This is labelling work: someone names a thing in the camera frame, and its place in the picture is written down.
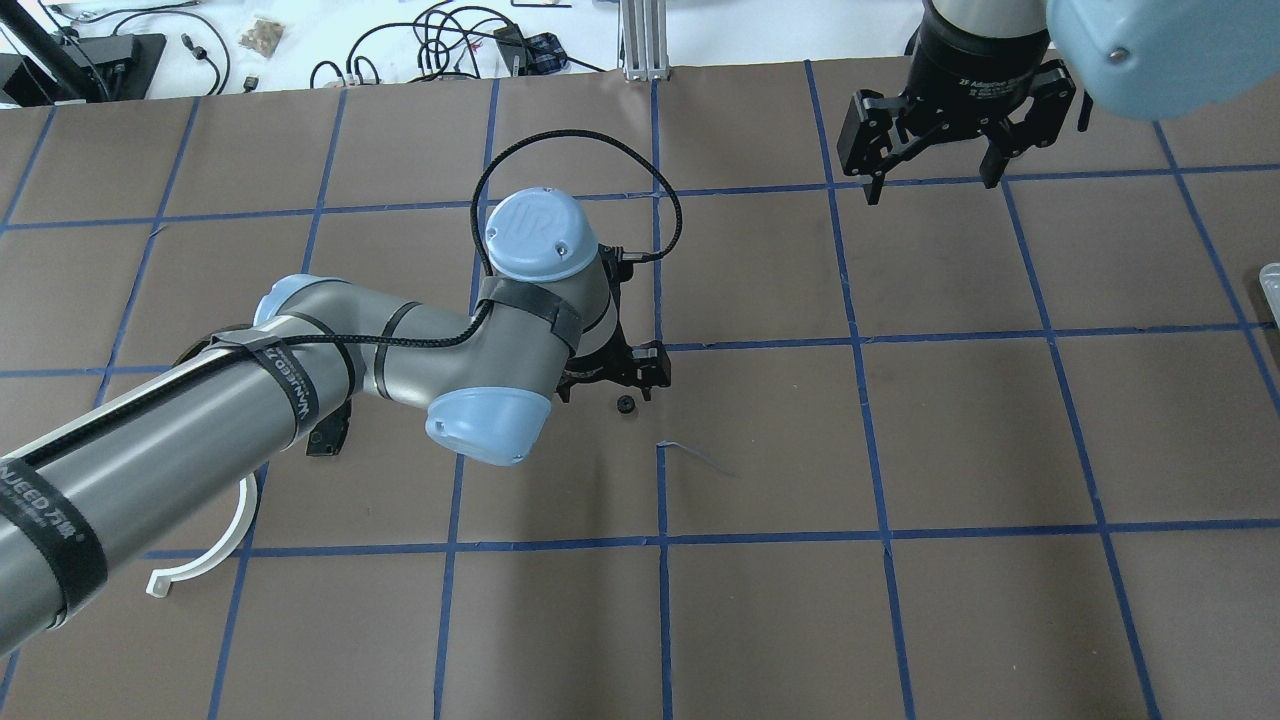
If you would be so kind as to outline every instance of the cable connector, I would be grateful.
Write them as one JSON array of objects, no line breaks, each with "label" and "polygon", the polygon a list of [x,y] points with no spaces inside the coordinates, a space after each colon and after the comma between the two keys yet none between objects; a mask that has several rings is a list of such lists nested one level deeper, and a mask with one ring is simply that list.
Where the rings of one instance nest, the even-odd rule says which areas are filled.
[{"label": "cable connector", "polygon": [[197,60],[204,60],[205,58],[209,56],[209,51],[205,50],[202,46],[192,42],[191,36],[187,33],[182,33],[182,46],[186,47],[187,50],[191,50],[191,56]]}]

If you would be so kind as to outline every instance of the blue joint cap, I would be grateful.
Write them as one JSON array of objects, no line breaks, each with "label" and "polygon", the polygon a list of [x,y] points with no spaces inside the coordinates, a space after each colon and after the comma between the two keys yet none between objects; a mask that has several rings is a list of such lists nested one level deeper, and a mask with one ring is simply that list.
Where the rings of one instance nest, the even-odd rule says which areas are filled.
[{"label": "blue joint cap", "polygon": [[284,304],[291,297],[307,287],[323,282],[344,283],[347,281],[342,278],[320,278],[316,275],[288,275],[275,281],[275,284],[271,286],[271,292],[264,295],[262,300],[259,300],[257,310],[253,311],[253,324],[259,325],[270,320],[280,311],[280,307],[284,307]]},{"label": "blue joint cap", "polygon": [[484,238],[494,269],[530,283],[582,272],[598,256],[599,246],[577,200],[550,187],[521,190],[499,202]]},{"label": "blue joint cap", "polygon": [[435,442],[490,465],[529,457],[552,401],[513,387],[468,387],[436,397],[426,409],[426,434]]}]

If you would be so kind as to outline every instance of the robotic arm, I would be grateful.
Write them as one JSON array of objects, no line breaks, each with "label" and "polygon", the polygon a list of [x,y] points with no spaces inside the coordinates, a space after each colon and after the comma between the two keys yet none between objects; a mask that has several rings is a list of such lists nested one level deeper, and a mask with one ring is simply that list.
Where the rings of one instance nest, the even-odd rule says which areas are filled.
[{"label": "robotic arm", "polygon": [[1076,85],[1062,60],[1044,61],[1051,36],[1088,91],[1082,131],[1092,99],[1123,117],[1172,118],[1280,69],[1280,8],[1270,0],[923,1],[906,88],[858,91],[837,142],[844,173],[869,177],[870,205],[886,174],[931,145],[984,136],[988,188],[1010,160],[1052,145]]},{"label": "robotic arm", "polygon": [[[426,410],[426,433],[495,465],[524,460],[575,383],[669,386],[659,342],[618,323],[631,263],[581,208],[521,191],[489,219],[495,274],[476,315],[335,278],[292,275],[248,331],[0,459],[0,656],[61,625],[106,582],[224,487],[356,392]],[[442,338],[442,340],[413,340]]]}]

